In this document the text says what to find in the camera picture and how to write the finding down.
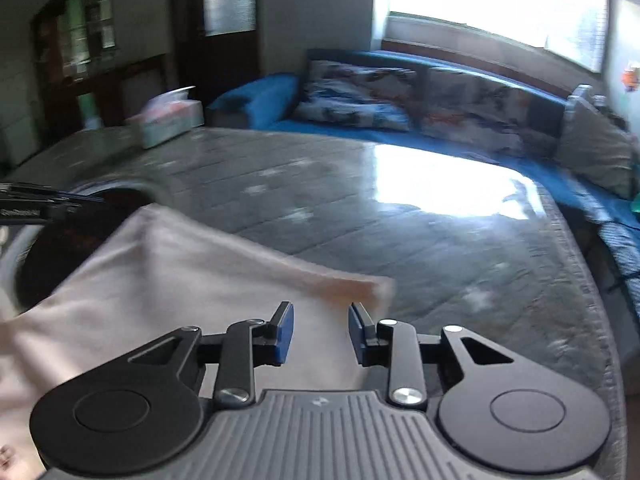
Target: gray wall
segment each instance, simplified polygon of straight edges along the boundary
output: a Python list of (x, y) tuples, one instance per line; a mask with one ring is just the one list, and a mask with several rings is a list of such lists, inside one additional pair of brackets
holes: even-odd
[(260, 0), (265, 73), (297, 71), (308, 48), (369, 50), (373, 0)]
[(610, 106), (640, 135), (640, 91), (626, 94), (620, 82), (630, 61), (640, 62), (640, 0), (612, 0), (609, 56), (604, 73)]
[[(39, 147), (42, 113), (31, 55), (30, 21), (48, 1), (0, 0), (0, 132), (13, 164)], [(113, 0), (113, 13), (120, 49), (118, 63), (170, 50), (168, 0)]]

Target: silver screw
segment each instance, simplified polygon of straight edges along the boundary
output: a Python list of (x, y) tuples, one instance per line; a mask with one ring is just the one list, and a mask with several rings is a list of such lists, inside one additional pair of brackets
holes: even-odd
[(408, 406), (420, 404), (424, 399), (418, 390), (415, 388), (408, 388), (407, 386), (395, 390), (391, 394), (391, 398), (398, 404), (406, 404)]
[(237, 406), (247, 402), (249, 399), (249, 393), (244, 391), (242, 388), (224, 388), (216, 394), (216, 397), (219, 401), (224, 402), (225, 404)]

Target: white pillow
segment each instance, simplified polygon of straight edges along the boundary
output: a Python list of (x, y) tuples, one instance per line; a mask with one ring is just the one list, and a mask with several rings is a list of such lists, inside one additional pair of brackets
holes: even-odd
[(631, 199), (632, 139), (583, 98), (571, 95), (555, 160), (622, 198)]

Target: door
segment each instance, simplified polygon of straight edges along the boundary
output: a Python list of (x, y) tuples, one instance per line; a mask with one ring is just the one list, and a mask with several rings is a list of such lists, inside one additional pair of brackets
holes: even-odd
[(257, 0), (172, 0), (181, 86), (207, 106), (260, 77)]

